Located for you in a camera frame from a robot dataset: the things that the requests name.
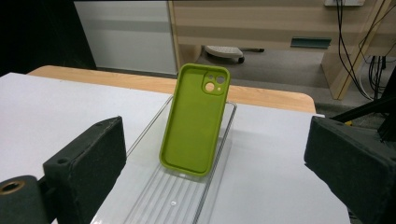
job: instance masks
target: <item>white tabletop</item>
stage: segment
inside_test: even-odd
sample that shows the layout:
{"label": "white tabletop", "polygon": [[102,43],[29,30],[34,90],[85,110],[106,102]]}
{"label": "white tabletop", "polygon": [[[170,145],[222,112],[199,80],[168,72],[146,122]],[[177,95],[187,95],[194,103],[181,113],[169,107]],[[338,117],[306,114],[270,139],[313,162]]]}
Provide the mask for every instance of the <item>white tabletop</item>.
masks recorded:
{"label": "white tabletop", "polygon": [[[122,116],[129,148],[169,94],[9,74],[0,78],[0,181],[42,163],[95,122]],[[211,223],[349,223],[304,166],[313,114],[238,105]]]}

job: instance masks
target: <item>power outlet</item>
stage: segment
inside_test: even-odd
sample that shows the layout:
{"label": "power outlet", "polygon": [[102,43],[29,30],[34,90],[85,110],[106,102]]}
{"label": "power outlet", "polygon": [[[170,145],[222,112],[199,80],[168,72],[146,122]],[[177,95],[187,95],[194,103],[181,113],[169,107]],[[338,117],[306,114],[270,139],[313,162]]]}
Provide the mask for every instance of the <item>power outlet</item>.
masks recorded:
{"label": "power outlet", "polygon": [[341,1],[343,3],[343,6],[345,7],[361,7],[364,5],[365,0],[324,0],[324,5],[326,7],[336,7],[337,2],[338,4],[341,5]]}

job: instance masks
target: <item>white panel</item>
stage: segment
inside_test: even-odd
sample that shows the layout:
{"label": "white panel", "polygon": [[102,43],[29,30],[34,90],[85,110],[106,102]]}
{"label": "white panel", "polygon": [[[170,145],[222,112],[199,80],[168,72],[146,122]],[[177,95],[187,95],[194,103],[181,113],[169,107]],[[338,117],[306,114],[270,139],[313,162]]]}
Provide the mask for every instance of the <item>white panel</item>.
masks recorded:
{"label": "white panel", "polygon": [[75,5],[98,67],[176,74],[166,1]]}

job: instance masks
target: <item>acrylic box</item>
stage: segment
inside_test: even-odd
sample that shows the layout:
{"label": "acrylic box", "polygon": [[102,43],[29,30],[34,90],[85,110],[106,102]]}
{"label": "acrylic box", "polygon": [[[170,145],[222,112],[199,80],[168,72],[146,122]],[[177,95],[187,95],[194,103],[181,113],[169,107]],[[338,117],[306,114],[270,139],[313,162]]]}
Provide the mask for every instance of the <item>acrylic box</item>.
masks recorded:
{"label": "acrylic box", "polygon": [[236,105],[224,109],[212,170],[203,177],[164,168],[159,154],[172,97],[128,150],[116,185],[91,223],[208,223],[232,145]]}

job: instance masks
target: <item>smartphone case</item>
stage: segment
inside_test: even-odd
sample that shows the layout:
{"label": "smartphone case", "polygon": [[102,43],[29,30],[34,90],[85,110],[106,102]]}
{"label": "smartphone case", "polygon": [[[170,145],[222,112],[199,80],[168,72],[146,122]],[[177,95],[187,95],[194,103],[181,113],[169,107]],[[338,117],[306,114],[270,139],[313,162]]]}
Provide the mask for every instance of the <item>smartphone case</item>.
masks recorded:
{"label": "smartphone case", "polygon": [[185,64],[160,152],[161,164],[188,175],[209,173],[230,85],[230,73],[218,66]]}

